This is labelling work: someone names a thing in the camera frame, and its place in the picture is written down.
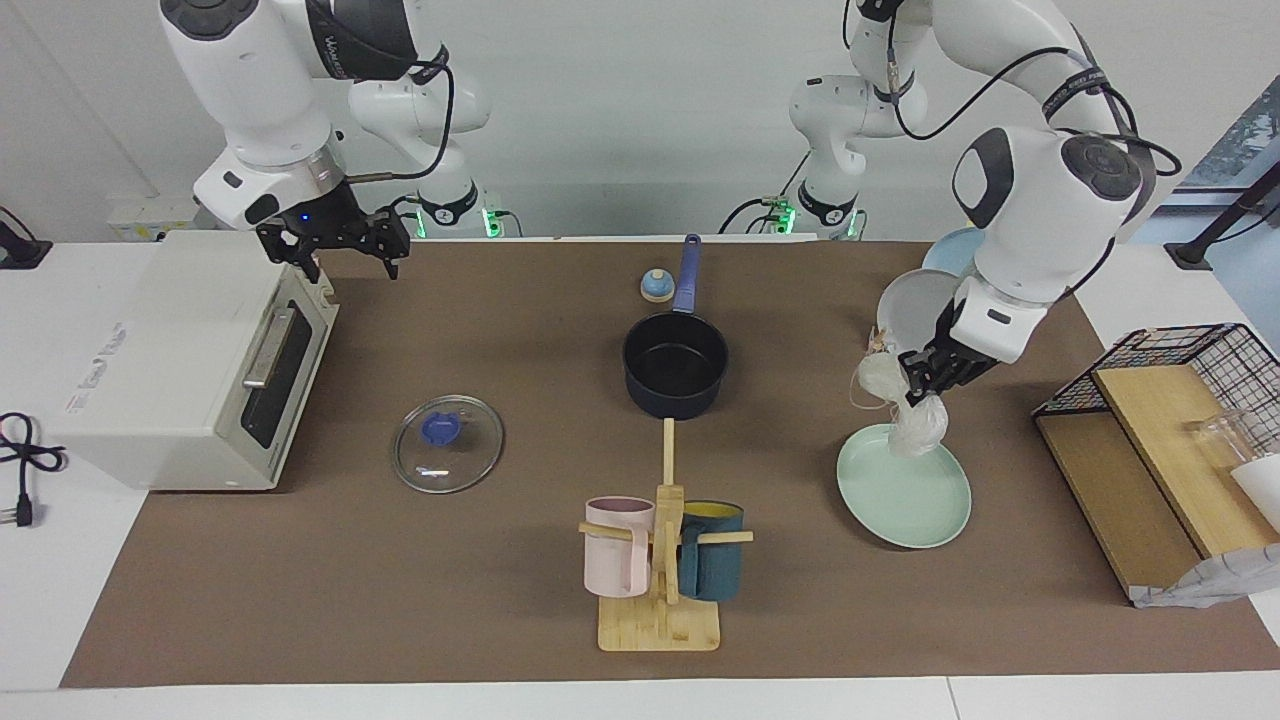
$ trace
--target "light blue plate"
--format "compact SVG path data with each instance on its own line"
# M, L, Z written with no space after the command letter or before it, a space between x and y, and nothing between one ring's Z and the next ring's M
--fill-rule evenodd
M938 446L920 457L888 450L892 425L854 433L840 450L836 479L854 518L893 544L924 550L954 541L969 523L969 478Z
M924 263L920 266L960 277L973 263L973 254L978 251L978 246L984 240L987 240L987 233L979 228L950 232L933 243L933 247L924 255Z

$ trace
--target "white table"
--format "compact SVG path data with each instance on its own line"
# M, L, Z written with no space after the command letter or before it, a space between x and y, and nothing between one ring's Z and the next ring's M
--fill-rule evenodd
M36 416L61 410L65 397L51 388L68 387L87 370L106 340L102 328L116 320L154 250L60 246L37 272L0 275L0 407ZM92 301L69 300L79 291ZM1179 272L1155 246L1119 247L1079 300L1107 346L1142 327L1247 322L1211 274ZM10 465L0 470L0 505L13 497L13 471ZM44 510L40 527L0 527L0 717L549 719L590 712L628 720L653 717L659 707L691 716L918 720L1280 714L1280 673L55 691L145 495L76 462L74 455L67 471L37 478L33 491ZM1280 642L1280 592L1254 603Z

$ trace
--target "pink mug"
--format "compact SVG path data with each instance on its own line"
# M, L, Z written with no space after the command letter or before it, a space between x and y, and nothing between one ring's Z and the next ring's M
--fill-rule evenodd
M582 584L600 597L637 597L649 592L649 533L653 502L640 497L596 497L586 502L586 521L631 530L631 539L586 533Z

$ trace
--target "black pot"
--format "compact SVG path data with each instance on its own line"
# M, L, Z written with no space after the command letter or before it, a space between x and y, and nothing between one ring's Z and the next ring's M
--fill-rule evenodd
M719 395L728 345L716 325L694 314L701 238L685 238L675 307L636 323L622 346L627 393L654 418L689 420Z

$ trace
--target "small blue round object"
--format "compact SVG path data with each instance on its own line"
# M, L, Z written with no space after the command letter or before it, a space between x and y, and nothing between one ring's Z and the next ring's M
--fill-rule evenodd
M667 270L654 268L640 281L640 293L650 302L664 302L676 293L676 281Z
M947 233L933 243L924 256L925 270L942 270L960 277L973 263L978 246L987 240L987 233L979 228L964 228Z
M444 447L458 439L462 420L457 413L431 413L422 420L422 439L434 447Z

